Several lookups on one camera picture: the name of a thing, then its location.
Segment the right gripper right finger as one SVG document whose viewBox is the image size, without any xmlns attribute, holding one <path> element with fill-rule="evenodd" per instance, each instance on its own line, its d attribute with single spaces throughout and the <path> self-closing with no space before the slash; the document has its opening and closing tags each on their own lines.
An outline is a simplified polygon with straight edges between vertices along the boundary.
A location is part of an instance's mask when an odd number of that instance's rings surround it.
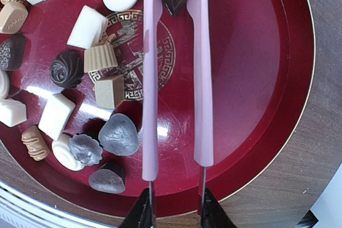
<svg viewBox="0 0 342 228">
<path fill-rule="evenodd" d="M 200 227 L 202 228 L 237 228 L 228 217 L 215 196 L 207 187 L 202 197 Z"/>
</svg>

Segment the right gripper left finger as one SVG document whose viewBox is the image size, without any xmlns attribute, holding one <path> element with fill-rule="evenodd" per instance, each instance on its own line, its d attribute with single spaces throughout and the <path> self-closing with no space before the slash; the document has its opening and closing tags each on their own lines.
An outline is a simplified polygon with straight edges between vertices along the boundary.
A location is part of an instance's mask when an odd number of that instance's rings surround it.
<svg viewBox="0 0 342 228">
<path fill-rule="evenodd" d="M 143 190 L 126 218 L 118 226 L 118 228 L 144 227 L 152 227 L 152 208 L 150 205 L 150 193 L 148 188 Z"/>
</svg>

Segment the pink metal tongs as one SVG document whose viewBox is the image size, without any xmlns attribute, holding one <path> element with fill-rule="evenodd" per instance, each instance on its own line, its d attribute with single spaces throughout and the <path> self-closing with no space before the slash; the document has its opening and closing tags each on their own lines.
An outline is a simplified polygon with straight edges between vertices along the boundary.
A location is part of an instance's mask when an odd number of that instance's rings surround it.
<svg viewBox="0 0 342 228">
<path fill-rule="evenodd" d="M 205 197 L 206 169 L 214 164 L 213 94 L 208 0 L 188 0 L 193 20 L 195 145 L 194 159 L 203 167 L 201 198 Z M 159 170 L 158 159 L 158 55 L 157 25 L 162 15 L 161 0 L 144 0 L 143 19 L 143 162 L 142 178 L 149 183 L 151 227 L 156 226 L 156 200 L 153 182 Z"/>
</svg>

